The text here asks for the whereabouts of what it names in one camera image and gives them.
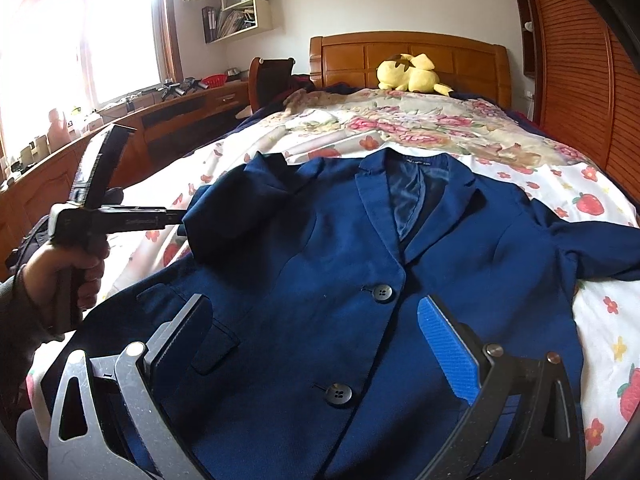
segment blue blazer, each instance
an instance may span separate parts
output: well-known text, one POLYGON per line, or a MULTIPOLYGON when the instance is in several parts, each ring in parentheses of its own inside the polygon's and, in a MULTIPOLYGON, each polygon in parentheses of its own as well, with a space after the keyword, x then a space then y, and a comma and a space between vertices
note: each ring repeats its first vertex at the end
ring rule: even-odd
POLYGON ((42 386, 52 404, 69 352, 117 354, 206 295, 213 320, 161 402, 216 480, 412 479, 466 408, 418 327, 421 298, 512 355, 557 351, 578 400, 576 279, 640 279, 640 230, 565 222, 445 154, 258 154, 184 225, 193 254, 92 311, 42 386), (351 404, 324 400, 334 383, 351 404))

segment stuffed animal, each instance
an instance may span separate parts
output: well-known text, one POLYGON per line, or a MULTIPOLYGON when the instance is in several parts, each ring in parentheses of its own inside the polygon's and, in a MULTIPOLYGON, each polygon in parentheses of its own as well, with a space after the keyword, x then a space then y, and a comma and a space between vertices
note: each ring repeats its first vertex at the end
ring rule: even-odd
POLYGON ((449 95, 453 89, 440 84, 440 78, 433 69, 435 65, 426 54, 412 56, 399 54, 383 61, 378 67, 378 85, 383 90, 409 92, 433 92, 449 95))

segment wooden wardrobe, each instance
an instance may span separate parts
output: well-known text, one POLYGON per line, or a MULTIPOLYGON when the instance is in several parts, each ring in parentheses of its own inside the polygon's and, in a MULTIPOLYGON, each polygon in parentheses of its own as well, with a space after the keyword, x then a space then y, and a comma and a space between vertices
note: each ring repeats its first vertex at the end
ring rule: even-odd
POLYGON ((536 118, 640 201, 640 75, 587 0, 530 0, 536 118))

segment black button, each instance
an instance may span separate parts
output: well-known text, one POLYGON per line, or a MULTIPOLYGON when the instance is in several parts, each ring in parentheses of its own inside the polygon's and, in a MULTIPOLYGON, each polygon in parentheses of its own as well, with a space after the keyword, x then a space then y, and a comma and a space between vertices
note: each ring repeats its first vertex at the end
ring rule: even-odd
POLYGON ((394 295, 394 290, 385 283, 382 283, 381 285, 373 287, 371 293, 373 295, 373 299, 378 303, 386 303, 387 301, 391 301, 391 298, 394 295))
POLYGON ((353 390, 346 384, 332 384, 324 393, 324 400, 332 406, 344 406, 353 397, 353 390))

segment blazer lapel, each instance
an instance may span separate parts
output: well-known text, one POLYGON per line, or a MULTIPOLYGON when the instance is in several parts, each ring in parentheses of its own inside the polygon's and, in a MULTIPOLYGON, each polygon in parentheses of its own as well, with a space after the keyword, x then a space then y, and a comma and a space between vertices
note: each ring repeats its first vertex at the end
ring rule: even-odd
POLYGON ((455 226, 476 192, 474 174, 452 156, 443 153, 423 160, 428 160, 433 167, 449 170, 449 182, 440 202, 404 250, 406 263, 415 260, 455 226))
POLYGON ((385 173, 386 149, 365 157, 356 174, 356 186, 369 221, 391 256, 402 264, 398 232, 391 211, 391 198, 385 173))

